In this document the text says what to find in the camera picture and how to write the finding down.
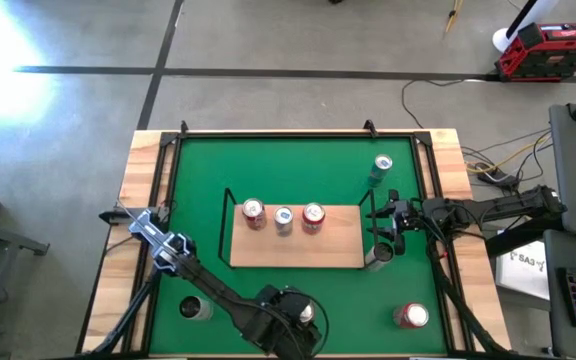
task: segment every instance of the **green table surface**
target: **green table surface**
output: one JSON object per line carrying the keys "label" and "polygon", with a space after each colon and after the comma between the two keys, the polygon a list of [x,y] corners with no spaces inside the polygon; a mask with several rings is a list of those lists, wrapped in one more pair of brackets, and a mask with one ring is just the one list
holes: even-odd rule
{"label": "green table surface", "polygon": [[[402,198],[419,197],[410,139],[401,137],[308,139],[200,139],[183,142],[175,190],[171,230],[197,244],[201,263],[241,296],[254,298],[266,284],[291,285],[317,298],[330,318],[330,336],[323,354],[445,353],[441,320],[425,234],[406,235],[406,254],[378,272],[356,269],[236,268],[217,256],[224,189],[242,203],[256,197],[268,204],[357,204],[370,189],[367,178],[378,154],[388,154],[393,168],[375,189],[376,207],[385,204],[388,189]],[[369,212],[369,201],[362,214]],[[387,226],[388,220],[379,220]],[[370,226],[362,219],[362,227]],[[229,253],[232,216],[226,226]],[[372,246],[364,230],[364,251]],[[155,311],[152,354],[258,354],[239,337],[228,314],[216,307],[208,321],[190,321],[179,314],[188,295],[203,296],[192,284],[164,277]],[[393,323],[396,307],[420,302],[430,313],[421,329]],[[323,317],[315,323],[325,331]]]}

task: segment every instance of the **wooden table frame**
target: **wooden table frame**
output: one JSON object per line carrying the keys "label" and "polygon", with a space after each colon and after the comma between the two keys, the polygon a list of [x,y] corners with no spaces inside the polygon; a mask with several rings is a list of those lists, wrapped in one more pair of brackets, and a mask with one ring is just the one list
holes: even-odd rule
{"label": "wooden table frame", "polygon": [[[254,137],[308,137],[308,136],[371,136],[369,130],[199,130],[183,128],[179,131],[137,131],[133,137],[130,155],[126,166],[124,181],[120,191],[120,200],[128,207],[156,206],[170,203],[174,194],[173,186],[168,186],[176,178],[178,156],[185,136],[254,136]],[[384,136],[410,136],[413,147],[415,166],[423,174],[418,179],[422,195],[427,198],[443,196],[453,199],[472,198],[470,184],[454,129],[436,130],[379,130]],[[128,236],[125,226],[114,226],[110,229],[106,248],[118,243]],[[442,265],[446,274],[462,292],[466,303],[484,328],[502,346],[509,348],[510,342],[497,297],[492,272],[481,239],[464,235],[454,241],[452,261],[444,259]],[[117,320],[147,276],[150,267],[147,261],[147,247],[137,241],[128,242],[108,256],[100,264],[98,277],[91,295],[91,301],[77,345],[77,352],[94,349],[112,330]],[[148,301],[142,306],[134,321],[134,327],[128,333],[132,341],[122,341],[115,351],[141,351],[148,355],[150,332],[154,316],[155,301]],[[444,336],[449,348],[466,350],[480,345],[466,332],[464,323],[459,318],[450,300],[441,295],[440,307],[446,309]]]}

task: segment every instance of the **can lid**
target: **can lid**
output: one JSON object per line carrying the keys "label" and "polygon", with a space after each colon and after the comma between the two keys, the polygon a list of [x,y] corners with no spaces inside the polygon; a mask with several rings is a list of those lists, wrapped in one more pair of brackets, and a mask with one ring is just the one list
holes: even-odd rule
{"label": "can lid", "polygon": [[326,212],[323,206],[317,203],[310,203],[304,207],[304,217],[310,221],[319,221],[324,218]]}
{"label": "can lid", "polygon": [[292,221],[292,211],[283,206],[275,211],[275,221],[279,224],[290,224]]}
{"label": "can lid", "polygon": [[264,204],[255,198],[244,201],[243,211],[246,216],[257,216],[264,210]]}
{"label": "can lid", "polygon": [[312,302],[308,304],[304,310],[299,314],[299,321],[302,323],[307,323],[315,317],[315,308],[312,306]]}
{"label": "can lid", "polygon": [[409,305],[406,316],[408,321],[414,326],[421,327],[428,322],[428,310],[421,304]]}
{"label": "can lid", "polygon": [[386,154],[379,154],[375,158],[375,165],[382,170],[388,170],[392,167],[392,159]]}
{"label": "can lid", "polygon": [[193,318],[199,314],[201,310],[201,301],[196,296],[186,296],[181,303],[179,303],[179,312],[185,318]]}
{"label": "can lid", "polygon": [[373,250],[373,254],[375,255],[375,259],[379,261],[390,261],[394,256],[394,251],[390,245],[380,242],[375,245],[375,249]]}

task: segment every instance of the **wooden board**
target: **wooden board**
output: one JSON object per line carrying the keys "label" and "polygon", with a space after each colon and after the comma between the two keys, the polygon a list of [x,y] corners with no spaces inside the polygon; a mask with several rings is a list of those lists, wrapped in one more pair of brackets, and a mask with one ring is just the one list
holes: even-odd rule
{"label": "wooden board", "polygon": [[[121,190],[121,200],[127,206],[147,206],[148,194],[152,184],[152,170],[157,160],[156,149],[160,135],[162,132],[173,131],[178,130],[144,130],[135,132]],[[259,133],[324,133],[327,131],[368,134],[368,130],[355,129],[257,130]],[[379,129],[381,133],[410,133],[415,131],[419,131],[419,129]],[[427,131],[432,136],[443,196],[452,199],[472,199],[472,191],[457,131],[455,129],[428,129]],[[224,134],[237,132],[249,132],[249,130],[190,130],[188,133]],[[428,163],[425,160],[424,150],[422,150],[421,155],[424,185],[428,190],[428,194],[433,194],[432,180],[428,171]],[[164,181],[168,179],[167,173],[170,171],[169,159],[170,156],[167,157],[166,166],[164,166],[166,173],[163,176]],[[162,193],[164,194],[167,185],[165,182],[161,184]],[[478,232],[474,227],[468,229],[468,231]],[[117,236],[116,239],[121,240],[121,236],[119,234],[115,235],[114,232],[115,230],[111,230],[111,240],[114,239],[114,236]],[[510,339],[508,338],[503,313],[501,312],[497,288],[492,277],[492,271],[490,271],[485,244],[481,239],[470,235],[460,236],[455,239],[454,244],[466,303],[495,341],[510,349]],[[132,259],[133,264],[136,264],[139,247],[129,246],[122,250],[126,258],[129,257]],[[109,257],[107,256],[103,260],[99,281],[93,290],[92,305],[94,310],[88,315],[84,324],[85,338],[81,339],[83,340],[82,351],[92,350],[97,346],[117,323],[128,306],[130,288],[135,275],[135,265],[119,261],[119,257],[115,257],[116,260],[110,260],[108,259]],[[459,316],[452,305],[449,307],[449,316],[455,336],[455,346],[457,349],[464,349],[463,339],[460,335]],[[138,339],[137,336],[143,332],[143,311],[140,311],[137,320],[135,339]]]}
{"label": "wooden board", "polygon": [[[277,235],[277,208],[293,212],[293,231]],[[246,225],[242,205],[234,208],[230,265],[239,267],[361,268],[364,265],[359,206],[324,205],[326,218],[317,234],[302,230],[303,205],[266,204],[268,223],[261,230]]]}

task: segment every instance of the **red tool case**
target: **red tool case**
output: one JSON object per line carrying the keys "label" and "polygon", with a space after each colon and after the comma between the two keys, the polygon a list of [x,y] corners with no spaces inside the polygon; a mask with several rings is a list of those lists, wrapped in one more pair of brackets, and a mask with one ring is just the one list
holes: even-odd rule
{"label": "red tool case", "polygon": [[560,81],[576,71],[576,23],[519,30],[495,63],[502,81]]}

